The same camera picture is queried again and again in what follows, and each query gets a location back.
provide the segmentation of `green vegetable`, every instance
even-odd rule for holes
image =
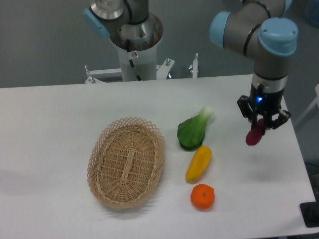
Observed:
[[[214,110],[203,107],[195,117],[187,119],[178,125],[177,138],[180,146],[187,151],[195,151],[203,144],[205,128],[213,118]]]

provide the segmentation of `metal bracket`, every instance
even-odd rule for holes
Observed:
[[[138,57],[137,51],[132,51],[128,53],[129,56],[134,59]],[[175,61],[172,59],[165,59],[164,63],[162,65],[157,65],[157,80],[164,80],[164,79],[170,79],[170,70],[174,66]],[[87,65],[85,67],[86,76],[88,77],[85,81],[86,84],[88,83],[100,83],[104,81],[100,81],[98,79],[102,78],[114,78],[114,77],[121,77],[122,71],[120,68],[118,69],[107,69],[107,70],[96,70],[96,71],[89,71],[89,68]]]
[[[317,97],[302,112],[295,123],[295,131],[299,131],[319,111],[319,85],[315,87]]]

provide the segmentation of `yellow pepper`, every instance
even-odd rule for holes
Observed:
[[[188,183],[195,183],[205,172],[211,159],[211,150],[207,146],[201,146],[194,154],[185,178]]]

